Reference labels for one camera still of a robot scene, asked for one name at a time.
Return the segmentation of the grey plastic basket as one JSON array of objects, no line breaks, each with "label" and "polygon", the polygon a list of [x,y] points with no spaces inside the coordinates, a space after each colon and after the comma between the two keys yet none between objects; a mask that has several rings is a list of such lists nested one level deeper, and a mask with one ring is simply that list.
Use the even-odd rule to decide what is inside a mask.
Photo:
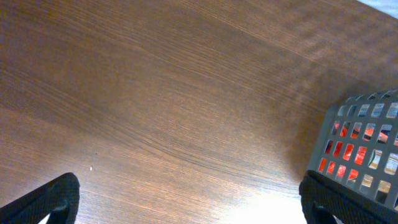
[{"label": "grey plastic basket", "polygon": [[397,212],[397,90],[354,95],[326,112],[308,169]]}]

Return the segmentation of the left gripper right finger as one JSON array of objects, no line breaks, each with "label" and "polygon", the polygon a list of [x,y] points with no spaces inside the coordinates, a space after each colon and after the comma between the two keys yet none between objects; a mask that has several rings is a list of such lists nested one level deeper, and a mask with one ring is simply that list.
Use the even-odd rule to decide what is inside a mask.
[{"label": "left gripper right finger", "polygon": [[299,185],[307,223],[397,223],[397,212],[314,171]]}]

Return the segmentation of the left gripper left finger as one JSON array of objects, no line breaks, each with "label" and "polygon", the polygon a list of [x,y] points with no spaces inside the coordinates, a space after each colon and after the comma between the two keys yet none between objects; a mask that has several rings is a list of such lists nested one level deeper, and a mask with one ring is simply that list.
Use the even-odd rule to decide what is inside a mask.
[{"label": "left gripper left finger", "polygon": [[80,200],[80,183],[67,172],[1,207],[1,223],[74,224]]}]

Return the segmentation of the orange spaghetti package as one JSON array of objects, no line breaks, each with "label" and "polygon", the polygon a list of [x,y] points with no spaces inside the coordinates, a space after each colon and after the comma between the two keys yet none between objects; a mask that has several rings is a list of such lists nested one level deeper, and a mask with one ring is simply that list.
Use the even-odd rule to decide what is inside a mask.
[{"label": "orange spaghetti package", "polygon": [[376,172],[397,173],[397,134],[391,124],[334,121],[317,162],[315,169],[337,182],[370,187]]}]

